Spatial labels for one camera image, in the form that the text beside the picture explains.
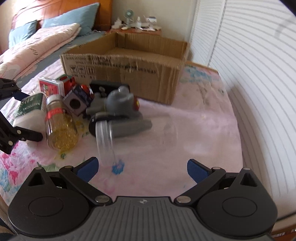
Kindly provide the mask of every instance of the bottle cap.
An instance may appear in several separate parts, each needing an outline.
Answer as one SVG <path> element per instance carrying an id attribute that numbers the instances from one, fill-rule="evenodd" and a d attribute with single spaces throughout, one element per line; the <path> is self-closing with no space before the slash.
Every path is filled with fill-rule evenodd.
<path id="1" fill-rule="evenodd" d="M 51 95 L 47 98 L 46 104 L 49 105 L 51 102 L 57 101 L 57 100 L 63 101 L 63 97 L 59 94 Z"/>

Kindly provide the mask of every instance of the cardboard box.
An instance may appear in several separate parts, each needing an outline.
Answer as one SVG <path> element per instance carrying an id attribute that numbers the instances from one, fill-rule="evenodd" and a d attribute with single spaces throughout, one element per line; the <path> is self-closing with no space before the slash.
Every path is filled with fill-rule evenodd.
<path id="1" fill-rule="evenodd" d="M 136 96 L 171 104 L 187 60 L 187 42 L 150 34 L 110 33 L 60 56 L 76 82 L 121 82 Z"/>

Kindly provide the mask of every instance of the pink tablecloth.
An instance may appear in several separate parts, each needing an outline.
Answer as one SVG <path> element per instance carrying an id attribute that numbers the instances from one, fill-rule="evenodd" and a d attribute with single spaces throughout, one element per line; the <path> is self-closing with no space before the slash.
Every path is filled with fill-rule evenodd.
<path id="1" fill-rule="evenodd" d="M 39 92 L 38 76 L 56 78 L 63 74 L 60 60 L 39 73 L 23 88 L 32 94 Z M 2 113 L 10 122 L 19 102 L 12 99 Z M 229 172 L 242 168 L 242 153 L 237 121 L 221 78 L 215 71 L 187 65 L 171 106 L 140 100 L 143 114 L 167 113 L 177 132 L 176 148 L 165 152 L 150 152 L 122 160 L 119 175 L 100 168 L 90 181 L 94 187 L 115 199 L 116 196 L 171 196 L 193 187 L 186 164 L 194 158 L 208 167 L 220 166 Z M 0 153 L 0 195 L 9 204 L 26 177 L 37 166 L 57 171 L 65 165 L 76 166 L 98 156 L 96 140 L 88 132 L 88 122 L 76 119 L 80 133 L 77 146 L 70 152 L 51 150 L 44 139 L 27 146 L 20 141 L 11 155 Z"/>

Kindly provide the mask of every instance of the wooden nightstand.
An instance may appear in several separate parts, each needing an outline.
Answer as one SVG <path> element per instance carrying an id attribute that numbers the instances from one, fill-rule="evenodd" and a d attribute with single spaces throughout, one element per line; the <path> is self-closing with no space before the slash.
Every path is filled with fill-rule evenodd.
<path id="1" fill-rule="evenodd" d="M 121 28 L 118 29 L 110 29 L 109 33 L 138 33 L 138 34 L 151 34 L 151 35 L 160 35 L 162 34 L 161 30 L 156 30 L 156 31 L 145 31 L 145 30 L 140 30 L 138 28 L 129 28 L 127 30 L 122 30 Z"/>

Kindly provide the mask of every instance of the teal pillow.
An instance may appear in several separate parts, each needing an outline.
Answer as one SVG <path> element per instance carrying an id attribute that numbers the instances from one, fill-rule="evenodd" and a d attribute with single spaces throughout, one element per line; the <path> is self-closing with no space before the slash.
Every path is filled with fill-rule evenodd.
<path id="1" fill-rule="evenodd" d="M 84 7 L 73 9 L 58 17 L 48 18 L 43 21 L 43 28 L 79 23 L 81 30 L 78 36 L 87 35 L 91 32 L 96 19 L 99 3 L 93 3 Z"/>
<path id="2" fill-rule="evenodd" d="M 8 36 L 8 46 L 9 48 L 15 46 L 19 42 L 22 42 L 30 38 L 34 33 L 36 33 L 37 20 L 33 22 L 26 23 L 23 26 L 12 29 Z"/>

